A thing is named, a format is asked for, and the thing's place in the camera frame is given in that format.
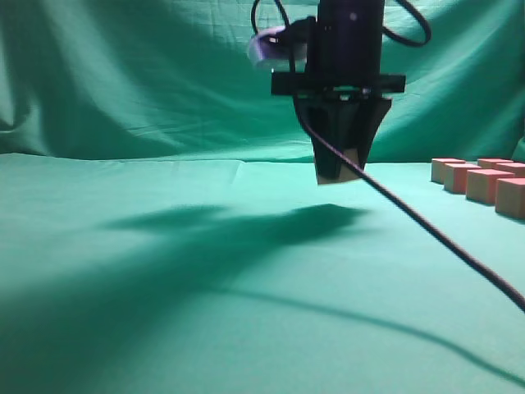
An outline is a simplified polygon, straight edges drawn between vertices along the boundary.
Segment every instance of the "red-topped block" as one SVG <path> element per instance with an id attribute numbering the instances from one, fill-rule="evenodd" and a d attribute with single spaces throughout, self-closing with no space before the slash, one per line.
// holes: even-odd
<path id="1" fill-rule="evenodd" d="M 499 179 L 496 182 L 495 211 L 525 219 L 525 178 Z"/>
<path id="2" fill-rule="evenodd" d="M 443 184 L 445 180 L 445 164 L 461 164 L 464 160 L 459 158 L 433 158 L 431 180 L 435 183 Z"/>
<path id="3" fill-rule="evenodd" d="M 467 189 L 467 171 L 481 170 L 476 164 L 446 164 L 445 190 L 450 193 L 464 194 Z"/>
<path id="4" fill-rule="evenodd" d="M 512 172 L 518 178 L 525 178 L 525 164 L 523 163 L 498 163 L 495 169 Z"/>
<path id="5" fill-rule="evenodd" d="M 484 204 L 495 203 L 495 184 L 498 179 L 514 178 L 512 172 L 499 170 L 467 171 L 467 198 Z"/>
<path id="6" fill-rule="evenodd" d="M 477 165 L 481 168 L 488 168 L 497 170 L 496 165 L 499 163 L 512 163 L 512 160 L 508 160 L 507 158 L 479 158 L 477 160 Z"/>

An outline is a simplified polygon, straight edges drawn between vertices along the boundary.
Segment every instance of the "table surface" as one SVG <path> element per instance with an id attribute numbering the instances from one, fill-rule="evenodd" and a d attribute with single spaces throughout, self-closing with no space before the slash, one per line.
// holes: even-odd
<path id="1" fill-rule="evenodd" d="M 367 170 L 525 292 L 525 225 Z M 0 155 L 0 392 L 525 392 L 525 316 L 312 164 Z"/>

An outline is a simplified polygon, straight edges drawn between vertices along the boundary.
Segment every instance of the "black wire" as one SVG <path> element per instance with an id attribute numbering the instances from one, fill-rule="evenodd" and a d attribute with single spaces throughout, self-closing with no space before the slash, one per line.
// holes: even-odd
<path id="1" fill-rule="evenodd" d="M 405 37 L 401 37 L 400 35 L 397 35 L 396 33 L 394 33 L 392 30 L 390 30 L 386 26 L 383 26 L 383 34 L 386 35 L 389 39 L 393 39 L 394 41 L 397 41 L 398 43 L 407 45 L 409 47 L 422 47 L 424 45 L 427 45 L 427 43 L 432 38 L 432 29 L 430 25 L 428 24 L 428 21 L 407 0 L 395 0 L 395 1 L 400 6 L 402 6 L 405 10 L 407 10 L 415 18 L 416 21 L 418 21 L 419 25 L 422 27 L 423 31 L 425 32 L 425 40 L 422 42 L 412 41 L 411 39 L 407 39 Z"/>
<path id="2" fill-rule="evenodd" d="M 253 32 L 257 35 L 258 34 L 258 29 L 257 29 L 257 21 L 256 21 L 256 12 L 257 12 L 257 6 L 259 5 L 259 2 L 261 0 L 255 0 L 253 2 L 253 5 L 252 5 L 252 29 L 253 29 Z"/>
<path id="3" fill-rule="evenodd" d="M 288 15 L 286 14 L 286 10 L 281 3 L 281 0 L 274 0 L 274 2 L 277 5 L 277 8 L 279 8 L 279 12 L 281 13 L 282 19 L 285 22 L 286 29 L 290 28 L 290 21 L 288 19 Z M 289 46 L 290 46 L 290 56 L 289 56 L 290 72 L 295 77 L 296 76 L 295 56 L 294 56 L 294 50 L 293 50 L 293 43 L 291 41 L 289 42 Z M 329 149 L 335 156 L 337 156 L 341 160 L 341 162 L 351 172 L 353 172 L 356 176 L 358 176 L 359 178 L 367 182 L 372 188 L 374 188 L 381 195 L 386 197 L 396 207 L 398 207 L 403 212 L 405 212 L 407 215 L 409 215 L 417 224 L 419 224 L 422 228 L 424 228 L 429 234 L 434 236 L 434 238 L 436 238 L 442 245 L 447 247 L 456 256 L 462 259 L 470 268 L 472 268 L 477 273 L 481 274 L 486 280 L 488 280 L 490 283 L 492 283 L 494 286 L 500 289 L 507 297 L 510 298 L 510 300 L 512 300 L 516 304 L 516 306 L 518 306 L 518 308 L 522 310 L 522 312 L 525 313 L 525 297 L 523 297 L 523 295 L 521 295 L 519 291 L 514 289 L 512 285 L 510 285 L 506 280 L 500 277 L 497 273 L 492 271 L 490 268 L 488 268 L 481 262 L 477 261 L 474 257 L 472 257 L 465 250 L 463 250 L 460 246 L 456 245 L 449 237 L 447 237 L 445 234 L 439 231 L 436 227 L 430 224 L 428 220 L 426 220 L 421 215 L 419 215 L 416 211 L 410 208 L 410 206 L 408 206 L 402 199 L 400 199 L 399 197 L 394 195 L 392 192 L 390 192 L 388 189 L 386 189 L 383 185 L 375 181 L 366 172 L 361 170 L 361 168 L 359 168 L 354 163 L 352 163 L 352 161 L 349 160 L 344 154 L 342 154 L 339 150 L 337 150 L 331 144 L 325 141 L 318 133 L 316 133 L 312 129 L 312 127 L 310 127 L 310 125 L 304 120 L 303 114 L 299 110 L 299 96 L 297 95 L 297 89 L 293 89 L 293 92 L 294 92 L 293 100 L 294 100 L 295 115 L 297 116 L 297 119 L 299 120 L 299 124 L 303 127 L 304 131 L 306 132 L 308 136 L 310 136 L 310 138 L 313 138 L 319 141 L 319 143 L 321 143 L 323 146 Z"/>

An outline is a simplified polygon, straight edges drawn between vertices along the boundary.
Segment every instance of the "green cloth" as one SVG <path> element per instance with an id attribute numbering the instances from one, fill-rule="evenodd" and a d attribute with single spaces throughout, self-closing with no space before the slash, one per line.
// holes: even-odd
<path id="1" fill-rule="evenodd" d="M 0 392 L 525 391 L 525 316 L 311 163 L 0 155 Z M 525 292 L 520 222 L 370 173 Z"/>
<path id="2" fill-rule="evenodd" d="M 525 161 L 523 2 L 414 4 L 434 39 L 385 40 L 408 86 L 367 170 L 525 293 L 523 222 L 415 163 Z M 0 0 L 0 392 L 525 392 L 509 300 L 363 182 L 317 186 L 250 8 Z"/>
<path id="3" fill-rule="evenodd" d="M 285 1 L 292 20 L 318 0 Z M 419 0 L 434 38 L 385 39 L 383 72 L 407 92 L 371 162 L 501 156 L 525 160 L 523 1 Z M 0 0 L 0 153 L 66 158 L 235 158 L 311 162 L 289 98 L 246 57 L 251 2 Z M 282 25 L 262 2 L 261 27 Z M 387 2 L 386 24 L 419 38 Z"/>

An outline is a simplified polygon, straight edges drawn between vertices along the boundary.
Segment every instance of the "black cylinder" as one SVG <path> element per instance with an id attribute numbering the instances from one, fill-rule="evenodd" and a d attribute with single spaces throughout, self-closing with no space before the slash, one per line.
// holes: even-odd
<path id="1" fill-rule="evenodd" d="M 381 72 L 385 0 L 321 0 L 317 72 L 354 85 L 373 85 Z"/>

